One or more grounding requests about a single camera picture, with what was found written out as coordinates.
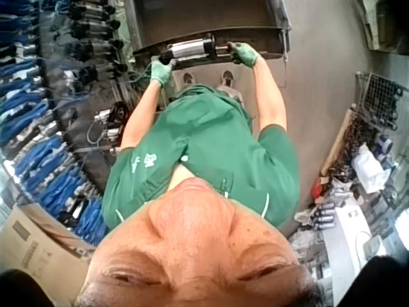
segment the white bag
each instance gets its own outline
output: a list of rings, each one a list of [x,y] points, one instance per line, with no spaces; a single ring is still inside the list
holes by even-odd
[[[358,155],[352,160],[352,167],[357,172],[358,179],[368,194],[382,190],[390,175],[390,169],[383,170],[366,144],[359,148]]]

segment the hand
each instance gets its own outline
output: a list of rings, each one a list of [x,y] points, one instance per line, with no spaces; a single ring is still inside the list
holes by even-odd
[[[243,63],[245,66],[253,68],[260,53],[255,51],[247,43],[232,43],[229,42],[230,56],[236,64]]]
[[[177,60],[172,59],[168,65],[163,65],[159,61],[159,56],[153,56],[151,58],[151,81],[157,80],[160,83],[160,87],[163,88],[165,83],[171,78],[172,69],[176,66]]]

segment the shoe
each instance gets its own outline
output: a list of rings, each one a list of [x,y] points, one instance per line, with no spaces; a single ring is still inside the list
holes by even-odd
[[[222,84],[225,86],[228,86],[230,88],[233,88],[233,74],[231,73],[230,70],[225,70],[222,74]]]
[[[186,85],[196,84],[196,80],[194,79],[194,76],[188,72],[183,75],[183,82]]]

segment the green polo shirt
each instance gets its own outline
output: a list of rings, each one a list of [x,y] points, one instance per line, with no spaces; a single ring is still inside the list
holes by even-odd
[[[297,208],[298,159],[286,131],[270,125],[257,141],[240,103],[199,84],[177,96],[137,147],[120,153],[102,202],[107,226],[164,194],[178,164],[274,226]]]

